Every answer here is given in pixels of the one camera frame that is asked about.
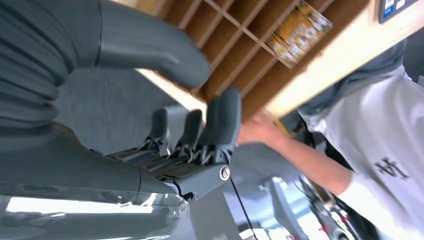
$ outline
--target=human arm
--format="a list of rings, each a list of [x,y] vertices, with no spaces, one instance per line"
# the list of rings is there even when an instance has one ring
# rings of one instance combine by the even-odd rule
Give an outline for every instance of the human arm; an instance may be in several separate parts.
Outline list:
[[[309,146],[284,135],[263,113],[245,123],[239,143],[264,143],[306,177],[337,195],[347,205],[397,239],[424,239],[421,228],[393,195],[375,180],[355,173]]]
[[[335,195],[349,185],[353,172],[317,150],[281,132],[265,114],[256,115],[240,130],[239,144],[262,142],[286,158],[300,172]]]

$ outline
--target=robotic hand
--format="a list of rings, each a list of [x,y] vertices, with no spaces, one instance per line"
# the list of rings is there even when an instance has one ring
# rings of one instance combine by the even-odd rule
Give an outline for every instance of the robotic hand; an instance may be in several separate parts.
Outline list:
[[[108,156],[53,122],[50,102],[76,68],[148,68],[202,85],[209,64],[179,29],[108,0],[0,0],[0,29],[0,239],[163,239],[187,201],[230,177],[241,122],[233,88],[208,103],[202,132],[201,112],[189,113],[168,156],[157,154],[165,122],[142,147]]]

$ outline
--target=white t-shirt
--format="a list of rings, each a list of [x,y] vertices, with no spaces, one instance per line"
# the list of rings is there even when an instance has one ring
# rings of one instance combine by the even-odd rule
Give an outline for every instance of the white t-shirt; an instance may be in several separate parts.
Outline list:
[[[403,66],[303,116],[355,170],[338,197],[395,240],[424,240],[424,88]]]

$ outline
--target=human hand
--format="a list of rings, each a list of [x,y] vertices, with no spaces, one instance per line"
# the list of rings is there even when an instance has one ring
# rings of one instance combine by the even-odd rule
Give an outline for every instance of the human hand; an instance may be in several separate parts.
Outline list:
[[[269,145],[280,134],[281,131],[275,126],[272,118],[265,112],[259,112],[241,125],[237,143],[239,145],[252,143]]]

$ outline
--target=t-shirt logo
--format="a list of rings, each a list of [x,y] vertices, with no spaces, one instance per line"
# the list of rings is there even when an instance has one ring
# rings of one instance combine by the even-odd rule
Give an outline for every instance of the t-shirt logo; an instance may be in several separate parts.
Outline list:
[[[380,161],[381,162],[374,163],[380,173],[384,175],[388,174],[394,178],[400,177],[403,180],[407,180],[410,178],[410,176],[408,176],[401,169],[399,169],[397,162],[391,161],[387,157],[381,159]]]

